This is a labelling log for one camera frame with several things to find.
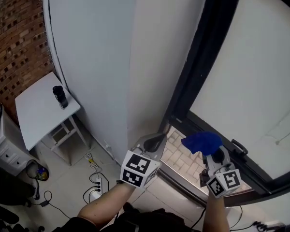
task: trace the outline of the tiled floor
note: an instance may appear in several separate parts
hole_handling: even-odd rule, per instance
[[[120,166],[114,164],[112,158],[92,139],[89,134],[87,140],[91,140],[91,154],[94,160],[102,168],[102,173],[110,181],[110,188],[116,184],[119,179]],[[80,209],[86,205],[83,200],[83,193],[92,186],[89,176],[94,173],[90,168],[88,161],[84,158],[84,154],[88,152],[84,144],[77,136],[73,135],[63,144],[63,150],[68,150],[71,156],[72,166],[68,166],[60,157],[50,152],[43,145],[39,145],[36,153],[40,161],[46,166],[50,173],[50,178],[45,182],[40,182],[40,195],[38,201],[32,199],[33,203],[41,203],[44,201],[44,192],[49,190],[52,192],[51,204],[60,208],[69,217],[74,217]],[[31,183],[24,173],[20,175],[22,179]],[[102,181],[103,192],[107,191],[107,184]],[[129,199],[129,202],[141,211],[151,211],[164,208],[167,212],[172,212],[182,217],[187,226],[192,226],[199,218],[203,209],[193,203],[178,191],[170,187],[165,181],[159,177],[151,180],[146,188],[136,189]],[[46,232],[51,232],[56,227],[63,226],[68,219],[57,209],[47,205],[41,207],[39,205],[32,207],[23,206],[6,206],[20,216],[20,224],[29,227],[32,231],[37,231],[37,226],[44,226]],[[266,214],[255,205],[243,206],[245,213],[241,218],[241,222],[235,228],[243,228],[249,226],[253,221],[258,219],[268,221]],[[228,208],[228,221],[232,225],[239,216],[239,208]],[[202,230],[203,218],[194,227]]]
[[[171,127],[167,136],[168,141],[161,158],[162,161],[196,187],[201,188],[199,174],[205,168],[201,152],[192,154],[186,147],[184,147],[181,143],[181,139],[185,136],[174,127]],[[206,187],[201,189],[208,193],[208,189]],[[250,187],[247,184],[243,184],[235,192],[240,192],[247,189],[250,189]]]

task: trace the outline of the cabinet drawer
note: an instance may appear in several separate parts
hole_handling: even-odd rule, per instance
[[[8,144],[0,145],[0,159],[6,163],[10,163],[17,154],[9,148]]]
[[[10,166],[16,169],[24,169],[26,167],[27,162],[28,162],[27,158],[16,156],[10,162]]]

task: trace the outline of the black window frame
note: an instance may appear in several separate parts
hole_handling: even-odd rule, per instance
[[[225,198],[226,206],[257,203],[290,192],[290,171],[272,179],[231,141],[190,111],[228,33],[239,0],[206,0],[186,63],[164,115],[159,131],[168,125],[186,136],[199,131],[217,133],[242,180],[252,189]],[[290,7],[290,0],[282,0]]]

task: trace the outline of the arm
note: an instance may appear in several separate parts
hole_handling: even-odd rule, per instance
[[[209,192],[203,232],[229,232],[229,230],[230,228],[223,198],[216,199],[213,194]]]
[[[84,206],[78,217],[92,222],[97,229],[103,228],[120,211],[135,187],[123,183],[114,186],[100,198]]]

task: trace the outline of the brick wall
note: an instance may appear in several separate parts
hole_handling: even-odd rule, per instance
[[[42,0],[0,0],[0,102],[15,122],[15,98],[55,71],[42,4]]]

